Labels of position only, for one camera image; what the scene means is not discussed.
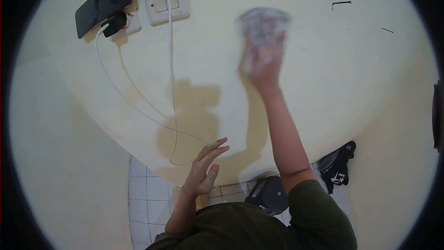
bathroom floor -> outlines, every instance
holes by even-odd
[[[316,178],[325,188],[325,182],[317,169],[317,163],[310,165]],[[229,186],[217,186],[208,193],[208,205],[228,202],[243,202],[250,193],[256,181],[237,183]],[[147,168],[137,158],[131,157],[129,174],[129,217],[131,239],[134,250],[145,250],[156,235],[165,231],[173,211],[173,185],[154,171]],[[351,200],[346,186],[335,186],[331,197],[348,215],[356,233]],[[282,214],[275,215],[285,225],[290,224],[290,213],[287,209]]]

hand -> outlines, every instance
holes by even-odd
[[[246,66],[248,68],[246,74],[262,97],[280,91],[279,73],[284,40],[284,34],[280,36],[277,43],[271,45],[252,46],[251,42],[246,40],[246,49],[249,55],[247,62],[250,62]]]
[[[230,146],[220,147],[227,140],[227,137],[225,137],[203,147],[197,158],[193,160],[190,173],[181,191],[187,193],[190,197],[197,197],[207,194],[213,189],[214,181],[219,172],[219,165],[213,164],[207,174],[208,166],[216,157],[230,149]]]

phone screen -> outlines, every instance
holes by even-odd
[[[75,12],[77,36],[79,39],[83,38],[103,20],[122,11],[132,2],[133,0],[87,0]]]

green t-shirt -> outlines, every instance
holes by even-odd
[[[357,248],[346,214],[318,181],[297,184],[288,195],[292,216],[285,226],[257,206],[224,203],[197,212],[191,235],[162,233],[148,250],[329,249]]]

yellow wall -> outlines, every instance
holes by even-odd
[[[347,186],[359,249],[397,249],[417,220],[435,178],[432,97],[436,67],[427,37],[417,47],[398,91],[355,140]]]
[[[100,36],[111,82],[96,61],[97,29],[85,39],[75,35],[74,13],[85,1],[43,0],[28,38],[46,46],[69,90],[109,136],[182,185],[189,165],[169,163],[174,131],[145,116],[174,127],[167,25],[152,26],[144,0],[137,0],[139,32],[116,43]],[[276,171],[263,104],[238,71],[236,19],[249,8],[281,8],[293,18],[280,81],[311,162],[358,135],[390,101],[417,33],[425,32],[418,14],[409,0],[351,0],[332,10],[337,1],[344,0],[190,0],[191,16],[173,23],[178,128],[206,142],[229,138],[230,151],[217,159],[216,185]],[[188,163],[203,146],[179,134],[173,159]]]
[[[131,249],[129,153],[79,105],[44,47],[23,45],[35,59],[17,62],[9,126],[37,224],[55,249]]]

